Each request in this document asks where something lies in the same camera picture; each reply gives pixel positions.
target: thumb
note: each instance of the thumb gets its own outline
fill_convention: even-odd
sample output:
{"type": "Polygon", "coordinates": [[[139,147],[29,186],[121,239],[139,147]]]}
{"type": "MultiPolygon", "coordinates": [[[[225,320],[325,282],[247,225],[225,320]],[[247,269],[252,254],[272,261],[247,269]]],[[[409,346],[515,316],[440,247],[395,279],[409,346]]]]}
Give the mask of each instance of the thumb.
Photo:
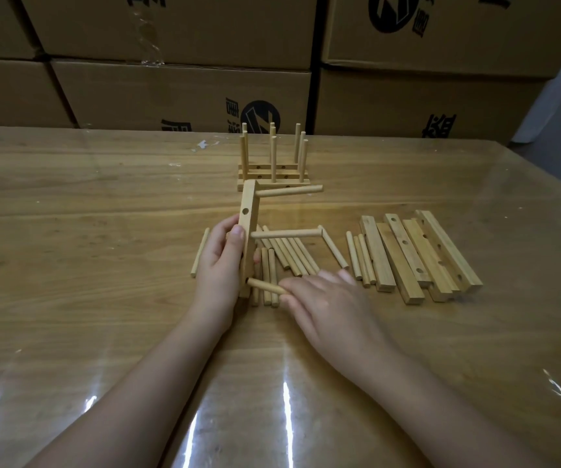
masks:
{"type": "Polygon", "coordinates": [[[222,251],[222,256],[218,259],[218,263],[222,263],[223,267],[227,269],[239,267],[242,253],[244,252],[244,228],[240,225],[235,225],[226,235],[226,244],[222,251]]]}

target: hand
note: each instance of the hand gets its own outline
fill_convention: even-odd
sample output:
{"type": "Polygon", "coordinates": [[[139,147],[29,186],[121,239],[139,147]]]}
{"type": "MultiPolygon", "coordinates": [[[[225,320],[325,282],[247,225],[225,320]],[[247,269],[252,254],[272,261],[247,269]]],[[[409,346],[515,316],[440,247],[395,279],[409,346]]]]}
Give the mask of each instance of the hand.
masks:
{"type": "Polygon", "coordinates": [[[369,298],[344,269],[317,276],[283,279],[292,294],[280,301],[292,313],[308,341],[336,370],[362,387],[370,363],[398,352],[371,312],[369,298]]]}
{"type": "Polygon", "coordinates": [[[243,227],[239,214],[215,225],[200,255],[196,293],[190,314],[204,321],[206,328],[224,333],[233,320],[239,293],[239,262],[244,251],[243,227]]]}

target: person's right arm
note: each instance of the person's right arm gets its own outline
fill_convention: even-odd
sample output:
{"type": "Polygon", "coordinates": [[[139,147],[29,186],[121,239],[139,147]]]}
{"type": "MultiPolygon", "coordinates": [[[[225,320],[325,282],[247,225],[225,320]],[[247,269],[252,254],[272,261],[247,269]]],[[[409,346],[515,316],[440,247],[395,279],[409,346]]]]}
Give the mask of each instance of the person's right arm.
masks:
{"type": "Polygon", "coordinates": [[[436,468],[550,466],[403,354],[346,271],[280,285],[291,292],[281,301],[315,350],[378,402],[436,468]]]}

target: person's right hand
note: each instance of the person's right hand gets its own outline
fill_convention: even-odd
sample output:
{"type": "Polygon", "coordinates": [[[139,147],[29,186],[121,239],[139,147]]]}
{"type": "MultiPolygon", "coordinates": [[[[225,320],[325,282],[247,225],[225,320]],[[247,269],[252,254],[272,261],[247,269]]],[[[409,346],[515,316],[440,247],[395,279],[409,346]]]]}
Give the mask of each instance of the person's right hand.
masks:
{"type": "Polygon", "coordinates": [[[362,386],[374,359],[398,352],[371,311],[369,298],[344,269],[283,279],[280,296],[308,341],[336,370],[362,386]]]}

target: forearm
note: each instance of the forearm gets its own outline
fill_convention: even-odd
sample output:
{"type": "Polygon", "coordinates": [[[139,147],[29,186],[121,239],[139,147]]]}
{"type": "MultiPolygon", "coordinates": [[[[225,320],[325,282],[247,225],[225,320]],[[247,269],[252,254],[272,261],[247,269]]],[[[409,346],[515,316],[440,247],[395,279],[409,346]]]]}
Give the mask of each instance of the forearm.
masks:
{"type": "Polygon", "coordinates": [[[190,314],[29,466],[157,465],[221,335],[190,314]]]}
{"type": "Polygon", "coordinates": [[[363,385],[436,468],[548,466],[406,355],[377,356],[363,385]]]}

